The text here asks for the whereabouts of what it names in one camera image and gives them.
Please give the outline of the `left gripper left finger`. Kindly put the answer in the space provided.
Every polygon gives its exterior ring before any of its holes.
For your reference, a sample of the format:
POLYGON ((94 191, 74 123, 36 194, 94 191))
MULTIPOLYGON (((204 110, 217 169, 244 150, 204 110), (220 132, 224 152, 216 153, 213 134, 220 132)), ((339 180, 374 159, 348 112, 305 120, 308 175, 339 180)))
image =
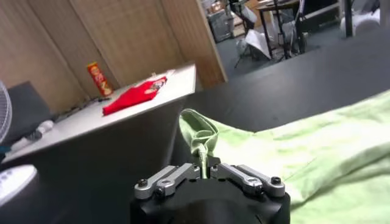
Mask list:
POLYGON ((146 200, 155 195, 165 198, 175 194, 176 188, 184 180, 197 179, 201 175, 200 167, 191 163, 182 166, 166 166, 147 179, 140 179, 134 186, 135 198, 146 200))

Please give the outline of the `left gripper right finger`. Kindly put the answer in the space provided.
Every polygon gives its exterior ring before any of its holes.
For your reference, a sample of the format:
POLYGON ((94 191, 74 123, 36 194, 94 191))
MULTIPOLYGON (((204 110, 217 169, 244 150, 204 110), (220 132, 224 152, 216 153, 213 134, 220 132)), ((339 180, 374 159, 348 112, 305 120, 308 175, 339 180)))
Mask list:
POLYGON ((210 176, 217 179, 228 179, 250 195, 265 192, 271 197, 284 197, 285 184, 280 177, 269 177, 246 165, 231 166, 220 163, 210 168, 210 176))

